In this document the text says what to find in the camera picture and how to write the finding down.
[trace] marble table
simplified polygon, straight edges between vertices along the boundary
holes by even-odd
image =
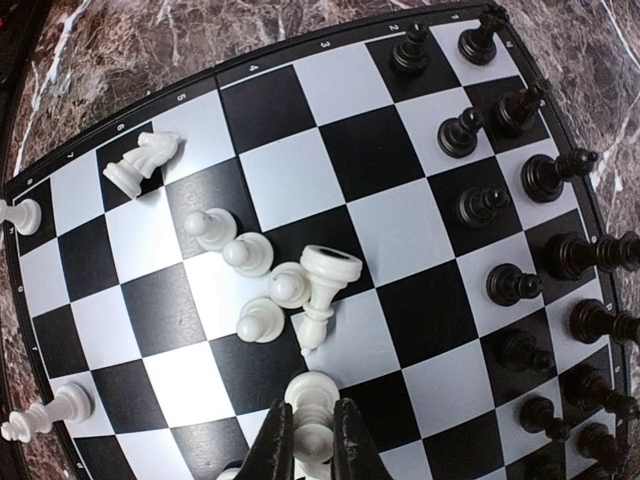
[[[640,217],[640,0],[499,0],[579,144],[603,152],[592,176],[607,228]],[[241,53],[310,30],[445,0],[54,0],[12,132],[7,178],[106,116]],[[622,301],[640,314],[640,276]],[[0,250],[0,326],[12,407],[39,399]],[[640,396],[637,350],[633,389]],[[634,438],[640,429],[633,427]],[[72,478],[53,435],[25,445],[34,478]],[[640,471],[640,445],[623,478]]]

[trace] white pawn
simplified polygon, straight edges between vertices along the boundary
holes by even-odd
[[[308,473],[333,457],[333,409],[339,399],[335,382],[319,372],[298,375],[285,391],[293,411],[293,456]]]
[[[26,412],[11,412],[9,421],[2,424],[2,437],[27,443],[37,432],[50,432],[53,422],[83,422],[89,418],[91,411],[91,399],[82,387],[66,383],[58,388],[50,403],[42,405],[36,402]]]
[[[305,314],[298,329],[298,342],[305,357],[327,337],[327,321],[333,315],[331,302],[347,284],[360,278],[362,260],[339,250],[307,245],[300,265],[311,283],[311,299],[305,303]]]
[[[122,155],[122,160],[109,163],[102,173],[132,200],[140,193],[140,182],[151,178],[153,171],[167,163],[178,151],[180,136],[171,132],[138,136],[138,147]]]
[[[261,277],[271,268],[273,247],[264,235],[249,232],[227,243],[222,256],[240,275]]]
[[[307,272],[296,262],[278,265],[269,275],[269,296],[282,308],[299,308],[309,301]]]
[[[40,227],[42,210],[35,200],[27,198],[15,207],[0,200],[0,223],[9,220],[16,227],[20,235],[33,235]]]
[[[284,312],[269,298],[256,298],[247,303],[236,325],[238,337],[244,342],[272,342],[283,329]]]
[[[184,221],[184,229],[202,248],[212,252],[221,251],[238,233],[233,216],[222,208],[191,212]]]
[[[216,478],[216,480],[233,480],[239,473],[239,468],[230,468],[218,475],[218,478]]]

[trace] black square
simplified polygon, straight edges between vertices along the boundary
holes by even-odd
[[[347,202],[424,177],[396,107],[320,127]]]
[[[58,237],[71,301],[118,284],[104,215]]]
[[[429,177],[429,184],[456,256],[486,247],[522,231],[520,218],[513,203],[503,207],[490,225],[481,228],[462,225],[456,216],[455,205],[458,197],[467,189],[501,185],[508,191],[495,157]]]
[[[33,327],[49,378],[89,370],[69,305],[34,317]]]
[[[531,129],[519,136],[508,135],[496,122],[493,107],[500,97],[507,92],[517,92],[523,88],[525,88],[525,84],[519,76],[501,78],[464,87],[473,106],[479,107],[485,119],[487,119],[487,125],[484,130],[487,132],[489,142],[496,154],[549,138],[549,132],[547,132],[540,114],[536,115],[536,120]]]
[[[427,41],[429,64],[424,72],[411,75],[396,71],[391,66],[391,52],[393,47],[403,40],[404,36],[401,36],[367,43],[369,53],[373,57],[384,83],[387,84],[394,102],[460,86],[458,77],[433,35]]]
[[[53,218],[53,204],[51,201],[51,181],[44,180],[42,183],[33,187],[27,193],[15,200],[15,205],[20,204],[23,200],[30,198],[39,206],[42,213],[40,226],[38,230],[27,236],[18,234],[18,245],[20,247],[20,255],[29,253],[31,250],[44,245],[56,236],[56,222]]]
[[[273,342],[247,343],[229,335],[209,343],[237,415],[269,408],[274,398],[284,398],[294,377],[307,371],[288,319]]]
[[[143,357],[206,340],[182,263],[122,285]]]
[[[135,480],[136,476],[115,436],[76,438],[74,441],[93,478]]]
[[[234,216],[238,234],[260,231],[242,166],[237,158],[189,175],[167,185],[165,189],[178,243],[185,259],[205,251],[184,230],[184,220],[194,210],[224,208]]]
[[[455,260],[378,288],[403,368],[478,338]]]
[[[547,243],[556,235],[571,232],[575,232],[580,238],[586,239],[578,210],[567,212],[525,232],[529,250],[531,250],[531,257],[536,266],[536,273],[542,280],[542,298],[547,305],[596,278],[593,268],[584,272],[582,277],[576,281],[556,280],[549,274],[549,256],[546,253]]]
[[[572,398],[572,392],[575,391],[571,387],[576,374],[581,370],[581,366],[589,365],[590,367],[597,368],[599,370],[599,374],[607,381],[609,388],[613,388],[612,379],[611,379],[611,364],[609,363],[609,346],[606,345],[598,350],[596,353],[591,355],[590,357],[584,359],[578,365],[570,368],[566,372],[560,374],[560,392],[562,393],[562,413],[564,419],[571,425],[575,427],[580,423],[584,422],[591,415],[599,411],[602,407],[596,407],[588,411],[584,411],[579,409],[573,403],[569,401]]]
[[[364,259],[360,240],[358,240],[346,206],[303,218],[265,232],[264,235],[273,245],[274,265],[283,262],[299,262],[302,250],[307,245],[335,248],[361,259],[362,273],[360,278],[347,285],[347,288],[340,290],[334,297],[334,301],[373,288],[369,267]]]
[[[220,98],[238,153],[316,126],[292,66],[225,88]]]
[[[550,442],[526,457],[507,465],[508,480],[523,480],[531,478],[532,469],[540,465],[541,462],[551,461],[560,467],[562,475],[566,471],[565,446],[563,443]]]
[[[344,388],[340,396],[356,403],[379,452],[420,440],[402,372]]]
[[[126,193],[116,187],[111,180],[105,177],[102,174],[102,171],[109,163],[117,163],[122,160],[122,155],[129,150],[138,148],[138,136],[142,132],[153,133],[151,123],[146,123],[96,150],[96,157],[98,157],[98,169],[100,170],[99,177],[100,188],[102,189],[102,202],[104,203],[105,212],[119,207],[123,203],[129,202],[131,199]],[[162,169],[156,168],[151,175],[151,178],[142,179],[142,182],[140,183],[142,193],[140,196],[152,192],[161,186]]]
[[[171,430],[196,480],[216,478],[228,464],[244,461],[249,451],[247,441],[235,418]]]
[[[91,374],[115,433],[167,428],[142,360],[92,370]]]
[[[536,339],[537,347],[550,352],[553,355],[551,332],[549,331],[549,322],[544,309],[538,310],[531,315],[528,315],[517,322],[480,339],[480,343],[482,344],[482,353],[484,355],[487,372],[489,373],[489,380],[491,382],[493,401],[495,402],[496,407],[499,407],[500,405],[533,390],[547,380],[555,377],[557,374],[555,367],[546,372],[538,372],[534,370],[515,372],[500,364],[498,361],[500,357],[500,347],[503,344],[505,337],[516,330],[522,330],[532,334]]]
[[[433,480],[479,478],[504,466],[495,411],[423,442]]]

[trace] white chess piece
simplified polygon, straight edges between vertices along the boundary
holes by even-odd
[[[37,432],[50,432],[53,422],[83,422],[89,418],[91,411],[91,399],[82,387],[66,383],[58,388],[50,403],[42,405],[36,402],[26,412],[11,412],[9,421],[2,424],[2,437],[27,443]]]
[[[142,192],[140,182],[167,163],[178,151],[180,136],[171,132],[138,136],[138,147],[129,150],[118,163],[110,163],[102,173],[132,200]]]
[[[238,233],[233,216],[222,208],[191,212],[184,221],[184,229],[202,248],[212,252],[221,251]]]
[[[218,475],[218,478],[216,478],[216,480],[233,480],[239,473],[239,468],[230,468]]]
[[[271,268],[273,247],[264,235],[249,232],[227,243],[222,256],[240,275],[261,277]]]
[[[301,307],[311,297],[307,271],[296,262],[278,265],[269,275],[269,296],[282,308]]]
[[[333,457],[333,408],[339,399],[335,382],[319,372],[298,375],[284,394],[293,411],[293,456],[314,477]]]
[[[236,331],[245,342],[268,343],[284,329],[284,312],[270,298],[256,298],[240,311]]]
[[[0,200],[0,223],[9,220],[20,235],[33,235],[40,227],[42,210],[35,200],[27,198],[15,207]]]
[[[333,297],[360,278],[362,260],[333,248],[307,245],[300,265],[307,271],[311,283],[311,299],[302,307],[305,314],[297,331],[302,355],[306,357],[324,342],[327,321],[333,315]]]

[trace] black chess piece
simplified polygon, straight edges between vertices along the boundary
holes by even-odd
[[[529,130],[549,89],[550,83],[539,78],[529,88],[505,93],[493,107],[498,125],[508,135],[517,136]]]
[[[619,473],[626,461],[627,452],[602,423],[587,425],[578,435],[577,443],[580,455],[597,460],[612,475]]]
[[[564,469],[548,455],[534,458],[526,466],[525,480],[564,480]]]
[[[478,132],[484,126],[482,111],[476,107],[464,110],[458,118],[449,118],[438,129],[438,145],[453,158],[470,155],[478,146]]]
[[[465,30],[458,39],[458,50],[464,58],[475,65],[486,65],[496,56],[493,35],[509,23],[509,15],[504,7],[485,6],[480,15],[480,26]]]
[[[498,265],[487,276],[487,295],[494,303],[504,307],[515,305],[525,298],[536,298],[541,292],[540,277],[522,273],[511,263]]]
[[[591,173],[598,154],[583,148],[558,156],[534,155],[522,167],[522,188],[531,200],[548,203],[562,194],[565,182]]]
[[[429,29],[412,24],[404,38],[393,47],[391,65],[403,73],[419,74],[429,63],[427,40]]]
[[[546,260],[549,274],[558,280],[579,280],[594,266],[604,273],[615,268],[635,272],[640,268],[640,237],[627,232],[620,239],[603,235],[589,243],[577,233],[557,235],[546,246]]]
[[[466,227],[481,228],[489,225],[510,202],[509,192],[502,185],[470,188],[458,197],[455,204],[456,216]]]
[[[571,427],[561,418],[554,418],[553,402],[548,398],[534,397],[527,400],[520,409],[520,425],[529,433],[544,431],[554,442],[566,442]]]
[[[600,370],[590,365],[575,367],[567,380],[564,394],[571,405],[585,412],[604,407],[623,420],[633,420],[640,415],[638,401],[609,388]]]
[[[555,366],[553,354],[538,348],[536,338],[520,329],[511,329],[498,347],[498,362],[514,372],[547,372]]]
[[[595,343],[603,335],[610,335],[615,342],[640,345],[640,318],[626,311],[609,313],[599,300],[582,300],[573,307],[569,328],[573,338],[583,343]]]

